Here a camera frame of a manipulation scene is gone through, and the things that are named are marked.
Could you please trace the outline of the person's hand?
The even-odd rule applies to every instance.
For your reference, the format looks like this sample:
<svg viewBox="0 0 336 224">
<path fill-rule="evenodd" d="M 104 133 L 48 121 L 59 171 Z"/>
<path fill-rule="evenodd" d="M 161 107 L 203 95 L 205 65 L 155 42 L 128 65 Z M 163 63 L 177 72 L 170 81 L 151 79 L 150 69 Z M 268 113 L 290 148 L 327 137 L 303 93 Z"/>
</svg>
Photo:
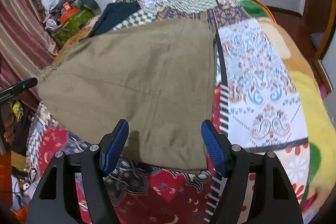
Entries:
<svg viewBox="0 0 336 224">
<path fill-rule="evenodd" d="M 9 114 L 9 117 L 4 122 L 5 133 L 3 136 L 5 137 L 5 141 L 9 144 L 12 144 L 15 138 L 14 134 L 14 114 Z"/>
</svg>

